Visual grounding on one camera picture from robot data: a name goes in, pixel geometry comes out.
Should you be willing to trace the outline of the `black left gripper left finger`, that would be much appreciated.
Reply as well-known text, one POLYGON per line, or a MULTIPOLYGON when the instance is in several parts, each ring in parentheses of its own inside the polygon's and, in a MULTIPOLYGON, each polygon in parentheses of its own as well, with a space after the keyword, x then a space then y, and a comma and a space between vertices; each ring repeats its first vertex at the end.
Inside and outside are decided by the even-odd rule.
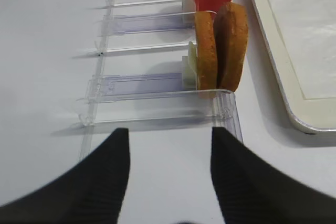
POLYGON ((62 176, 1 206, 1 223, 117 223, 129 173, 129 130, 119 128, 62 176))

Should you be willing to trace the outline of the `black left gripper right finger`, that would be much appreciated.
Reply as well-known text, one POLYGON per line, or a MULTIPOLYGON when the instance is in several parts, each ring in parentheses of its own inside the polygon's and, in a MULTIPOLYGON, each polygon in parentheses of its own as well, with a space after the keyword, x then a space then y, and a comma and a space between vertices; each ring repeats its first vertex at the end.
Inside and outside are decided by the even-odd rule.
POLYGON ((282 173, 223 127, 212 129, 211 178, 225 223, 335 223, 335 198, 282 173))

